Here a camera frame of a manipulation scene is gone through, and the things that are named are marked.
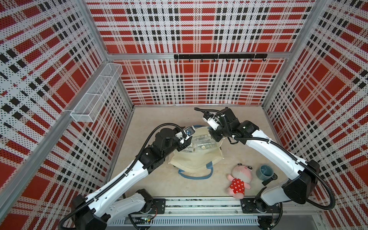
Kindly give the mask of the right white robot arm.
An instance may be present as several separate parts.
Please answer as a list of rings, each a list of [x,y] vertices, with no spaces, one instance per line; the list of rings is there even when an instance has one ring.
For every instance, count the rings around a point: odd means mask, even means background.
[[[332,210],[335,207],[334,193],[319,175],[320,166],[316,161],[307,161],[286,150],[253,122],[239,122],[230,108],[204,112],[203,119],[209,124],[210,134],[216,141],[228,138],[234,140],[235,144],[247,145],[266,157],[287,177],[285,182],[264,187],[257,194],[256,203],[261,209],[289,201],[298,204],[309,203],[322,210]],[[310,199],[317,185],[326,190],[329,204],[318,204]]]

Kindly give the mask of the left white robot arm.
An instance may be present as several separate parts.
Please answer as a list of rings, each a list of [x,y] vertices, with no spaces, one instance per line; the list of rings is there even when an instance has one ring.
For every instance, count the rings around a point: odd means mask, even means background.
[[[72,219],[75,230],[104,230],[107,227],[108,208],[136,182],[161,166],[167,155],[174,150],[181,151],[191,144],[196,129],[190,126],[182,129],[171,123],[156,127],[144,142],[134,161],[118,176],[100,189],[84,197],[74,198],[72,212],[58,224],[65,230],[65,222]]]

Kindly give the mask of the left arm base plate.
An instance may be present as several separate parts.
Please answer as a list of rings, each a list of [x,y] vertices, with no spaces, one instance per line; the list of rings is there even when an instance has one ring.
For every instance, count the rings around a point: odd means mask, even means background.
[[[164,214],[166,207],[166,199],[165,198],[154,198],[148,202],[146,202],[145,206],[142,209],[142,213],[144,214]]]

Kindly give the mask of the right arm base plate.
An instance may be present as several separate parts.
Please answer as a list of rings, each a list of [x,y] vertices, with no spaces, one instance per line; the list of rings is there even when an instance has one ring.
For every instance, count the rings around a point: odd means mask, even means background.
[[[281,212],[282,204],[276,203],[273,206],[266,205],[261,199],[247,196],[240,200],[241,209],[244,214],[277,214]]]

